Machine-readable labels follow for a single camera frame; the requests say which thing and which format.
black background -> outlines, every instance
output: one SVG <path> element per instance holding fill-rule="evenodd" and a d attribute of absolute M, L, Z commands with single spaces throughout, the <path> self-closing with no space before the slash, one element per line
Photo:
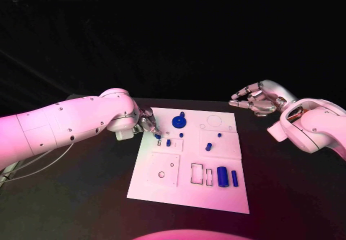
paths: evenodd
<path fill-rule="evenodd" d="M 270 79 L 345 108 L 342 7 L 302 4 L 0 3 L 3 115 L 70 94 L 228 101 Z"/>

blue object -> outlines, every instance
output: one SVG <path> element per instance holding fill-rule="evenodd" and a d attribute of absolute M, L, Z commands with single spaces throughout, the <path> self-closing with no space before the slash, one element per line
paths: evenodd
<path fill-rule="evenodd" d="M 211 151 L 211 149 L 212 149 L 212 144 L 211 144 L 211 143 L 208 143 L 208 144 L 207 144 L 207 148 L 205 148 L 205 150 L 209 152 L 209 151 Z"/>
<path fill-rule="evenodd" d="M 228 169 L 224 166 L 218 167 L 218 186 L 225 188 L 230 186 Z"/>
<path fill-rule="evenodd" d="M 237 171 L 232 171 L 232 185 L 238 187 Z"/>
<path fill-rule="evenodd" d="M 186 118 L 185 118 L 186 114 L 182 111 L 179 116 L 175 116 L 173 120 L 172 120 L 172 125 L 176 129 L 182 129 L 186 126 Z"/>

